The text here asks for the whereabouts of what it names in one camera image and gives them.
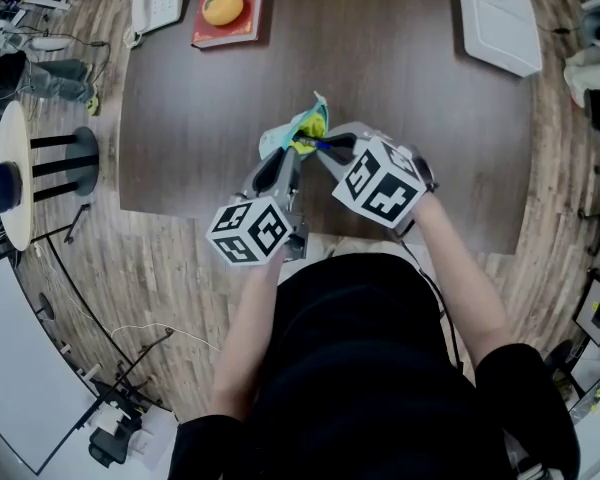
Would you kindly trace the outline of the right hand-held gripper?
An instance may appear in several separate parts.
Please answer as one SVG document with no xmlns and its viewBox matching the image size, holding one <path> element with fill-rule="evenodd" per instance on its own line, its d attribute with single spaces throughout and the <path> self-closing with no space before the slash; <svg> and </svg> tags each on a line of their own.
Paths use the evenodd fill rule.
<svg viewBox="0 0 600 480">
<path fill-rule="evenodd" d="M 437 183 L 427 161 L 384 133 L 354 121 L 333 128 L 316 156 L 337 183 L 332 196 L 352 212 L 388 229 L 405 219 Z"/>
</svg>

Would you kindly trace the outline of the blue pen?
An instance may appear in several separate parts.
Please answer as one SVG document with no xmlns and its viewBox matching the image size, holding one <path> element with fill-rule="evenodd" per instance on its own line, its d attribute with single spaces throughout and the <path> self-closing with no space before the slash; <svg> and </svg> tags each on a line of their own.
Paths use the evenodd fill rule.
<svg viewBox="0 0 600 480">
<path fill-rule="evenodd" d="M 331 148 L 329 143 L 311 137 L 294 137 L 291 141 L 291 146 L 300 154 L 308 154 L 315 150 L 327 150 Z"/>
</svg>

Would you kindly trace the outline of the orange toy fruit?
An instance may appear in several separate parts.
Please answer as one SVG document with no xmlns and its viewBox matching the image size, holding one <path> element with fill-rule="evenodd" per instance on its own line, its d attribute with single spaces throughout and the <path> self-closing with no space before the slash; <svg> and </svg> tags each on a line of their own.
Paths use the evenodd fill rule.
<svg viewBox="0 0 600 480">
<path fill-rule="evenodd" d="M 224 26 L 235 21 L 243 7 L 243 0 L 205 0 L 202 14 L 210 25 Z"/>
</svg>

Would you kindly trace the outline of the white whiteboard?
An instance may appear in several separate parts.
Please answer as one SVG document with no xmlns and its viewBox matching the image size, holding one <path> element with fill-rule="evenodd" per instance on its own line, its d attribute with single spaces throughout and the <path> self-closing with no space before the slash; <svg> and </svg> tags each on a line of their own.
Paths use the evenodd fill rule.
<svg viewBox="0 0 600 480">
<path fill-rule="evenodd" d="M 0 260 L 0 437 L 38 474 L 95 400 Z"/>
</svg>

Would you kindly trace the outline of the black pot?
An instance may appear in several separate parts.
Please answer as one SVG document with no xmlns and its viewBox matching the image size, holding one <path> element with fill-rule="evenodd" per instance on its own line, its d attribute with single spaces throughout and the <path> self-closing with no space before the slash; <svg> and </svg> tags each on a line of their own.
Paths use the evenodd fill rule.
<svg viewBox="0 0 600 480">
<path fill-rule="evenodd" d="M 14 162 L 0 163 L 0 215 L 20 204 L 22 178 Z"/>
</svg>

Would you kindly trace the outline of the person's black top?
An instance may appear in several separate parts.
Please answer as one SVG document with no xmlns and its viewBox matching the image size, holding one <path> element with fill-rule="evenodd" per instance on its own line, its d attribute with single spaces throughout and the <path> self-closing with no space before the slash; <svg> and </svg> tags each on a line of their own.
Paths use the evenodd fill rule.
<svg viewBox="0 0 600 480">
<path fill-rule="evenodd" d="M 433 291 L 393 255 L 337 256 L 282 283 L 257 391 L 243 419 L 180 426 L 169 480 L 515 480 L 507 437 L 579 475 L 540 354 L 503 345 L 466 378 Z"/>
</svg>

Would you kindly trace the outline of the white flat box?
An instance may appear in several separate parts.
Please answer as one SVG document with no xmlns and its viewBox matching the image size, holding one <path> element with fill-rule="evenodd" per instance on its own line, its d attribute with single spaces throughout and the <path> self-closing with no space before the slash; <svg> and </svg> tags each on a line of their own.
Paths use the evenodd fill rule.
<svg viewBox="0 0 600 480">
<path fill-rule="evenodd" d="M 464 47 L 483 62 L 521 78 L 542 70 L 530 0 L 460 0 Z"/>
</svg>

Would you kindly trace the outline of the person's left forearm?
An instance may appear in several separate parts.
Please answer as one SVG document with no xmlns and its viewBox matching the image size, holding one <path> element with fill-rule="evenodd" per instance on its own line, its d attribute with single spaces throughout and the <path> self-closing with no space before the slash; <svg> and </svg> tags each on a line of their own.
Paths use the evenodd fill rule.
<svg viewBox="0 0 600 480">
<path fill-rule="evenodd" d="M 244 420 L 253 405 L 274 323 L 281 248 L 269 263 L 249 270 L 237 312 L 215 365 L 209 412 Z"/>
</svg>

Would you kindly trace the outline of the round light table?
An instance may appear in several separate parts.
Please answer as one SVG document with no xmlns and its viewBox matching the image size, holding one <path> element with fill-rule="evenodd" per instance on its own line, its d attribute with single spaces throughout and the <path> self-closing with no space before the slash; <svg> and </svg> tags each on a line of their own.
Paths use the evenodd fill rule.
<svg viewBox="0 0 600 480">
<path fill-rule="evenodd" d="M 62 160 L 35 164 L 33 152 L 63 146 Z M 0 219 L 18 251 L 34 241 L 34 206 L 65 194 L 90 195 L 99 176 L 99 146 L 93 131 L 32 138 L 22 104 L 10 102 L 0 120 Z"/>
</svg>

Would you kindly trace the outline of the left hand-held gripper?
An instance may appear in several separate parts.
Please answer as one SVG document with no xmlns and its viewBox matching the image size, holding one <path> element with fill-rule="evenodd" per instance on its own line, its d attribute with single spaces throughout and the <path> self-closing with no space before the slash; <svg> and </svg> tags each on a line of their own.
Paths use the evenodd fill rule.
<svg viewBox="0 0 600 480">
<path fill-rule="evenodd" d="M 217 210 L 206 240 L 229 265 L 262 266 L 281 249 L 287 262 L 306 258 L 308 225 L 293 211 L 300 169 L 297 151 L 279 147 L 247 176 L 244 193 Z M 272 195 L 260 195 L 274 185 Z"/>
</svg>

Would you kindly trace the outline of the person's right forearm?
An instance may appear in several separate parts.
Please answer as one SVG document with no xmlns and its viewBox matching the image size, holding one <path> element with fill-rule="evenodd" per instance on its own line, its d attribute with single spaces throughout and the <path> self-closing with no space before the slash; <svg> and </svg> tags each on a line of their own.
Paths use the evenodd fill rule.
<svg viewBox="0 0 600 480">
<path fill-rule="evenodd" d="M 513 342 L 505 306 L 471 255 L 440 201 L 431 193 L 412 211 L 446 302 L 473 367 Z"/>
</svg>

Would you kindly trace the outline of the black stand foot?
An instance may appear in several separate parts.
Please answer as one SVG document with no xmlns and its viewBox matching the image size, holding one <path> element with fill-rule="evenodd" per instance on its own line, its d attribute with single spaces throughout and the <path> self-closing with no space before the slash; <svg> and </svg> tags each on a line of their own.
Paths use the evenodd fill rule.
<svg viewBox="0 0 600 480">
<path fill-rule="evenodd" d="M 76 227 L 78 226 L 78 224 L 80 223 L 81 218 L 91 210 L 91 204 L 90 203 L 86 203 L 86 204 L 82 204 L 80 206 L 80 208 L 78 209 L 70 227 L 68 228 L 64 240 L 63 242 L 66 244 L 71 245 L 74 242 L 74 233 L 76 231 Z"/>
</svg>

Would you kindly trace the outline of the light blue pencil pouch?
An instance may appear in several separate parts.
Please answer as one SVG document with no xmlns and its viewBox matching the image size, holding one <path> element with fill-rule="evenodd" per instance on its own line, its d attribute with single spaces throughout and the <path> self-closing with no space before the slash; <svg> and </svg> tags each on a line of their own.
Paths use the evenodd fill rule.
<svg viewBox="0 0 600 480">
<path fill-rule="evenodd" d="M 329 131 L 329 110 L 325 97 L 314 92 L 315 104 L 294 116 L 290 122 L 265 131 L 258 144 L 259 157 L 265 159 L 278 148 L 294 150 L 301 159 L 318 149 Z"/>
</svg>

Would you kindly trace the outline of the black floor stand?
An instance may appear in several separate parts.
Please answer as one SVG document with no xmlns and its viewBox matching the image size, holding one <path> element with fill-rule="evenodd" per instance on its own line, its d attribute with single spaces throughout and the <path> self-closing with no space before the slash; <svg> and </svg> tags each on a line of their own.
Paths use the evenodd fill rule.
<svg viewBox="0 0 600 480">
<path fill-rule="evenodd" d="M 129 374 L 157 345 L 168 340 L 174 330 L 167 327 L 165 334 L 141 349 L 139 357 L 126 369 L 119 371 L 114 384 L 99 394 L 82 417 L 82 423 L 93 423 L 88 451 L 105 468 L 112 463 L 125 463 L 131 438 L 142 429 L 144 408 L 135 400 L 138 388 L 128 380 Z"/>
</svg>

